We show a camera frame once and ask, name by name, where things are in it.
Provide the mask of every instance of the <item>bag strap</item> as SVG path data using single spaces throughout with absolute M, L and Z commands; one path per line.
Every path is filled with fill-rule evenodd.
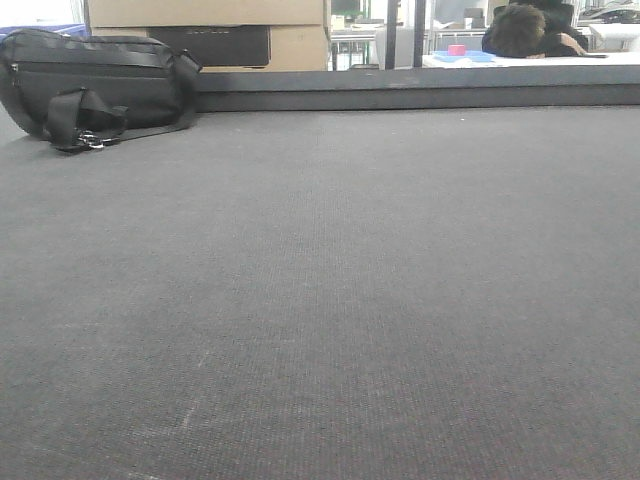
M 196 78 L 200 65 L 187 52 L 175 57 L 183 110 L 171 125 L 126 130 L 126 107 L 110 107 L 93 90 L 78 89 L 51 99 L 45 129 L 52 145 L 64 152 L 101 150 L 134 138 L 161 135 L 188 128 L 196 116 Z

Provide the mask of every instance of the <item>white wall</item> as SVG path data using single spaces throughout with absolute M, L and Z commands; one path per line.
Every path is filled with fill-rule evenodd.
M 0 25 L 76 23 L 71 9 L 72 1 L 74 0 L 0 0 Z

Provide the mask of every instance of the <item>white table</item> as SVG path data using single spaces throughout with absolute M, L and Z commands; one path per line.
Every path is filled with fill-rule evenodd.
M 622 48 L 627 48 L 631 42 L 640 38 L 640 24 L 628 23 L 594 23 L 589 25 L 597 43 L 618 41 Z
M 444 62 L 433 55 L 424 55 L 424 67 L 437 68 L 491 68 L 491 67 L 521 67 L 531 65 L 640 65 L 640 52 L 607 53 L 607 58 L 585 57 L 551 57 L 551 58 L 504 58 L 494 57 L 491 62 L 473 62 L 468 58 L 461 58 L 455 62 Z

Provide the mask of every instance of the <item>strap buckle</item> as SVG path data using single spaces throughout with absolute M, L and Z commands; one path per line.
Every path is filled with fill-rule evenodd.
M 104 150 L 104 147 L 108 145 L 113 145 L 118 141 L 117 138 L 100 138 L 91 130 L 82 130 L 78 134 L 78 141 L 92 149 L 92 150 Z

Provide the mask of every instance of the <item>carpeted floor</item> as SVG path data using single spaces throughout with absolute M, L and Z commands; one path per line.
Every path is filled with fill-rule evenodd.
M 0 115 L 0 479 L 640 478 L 637 108 Z

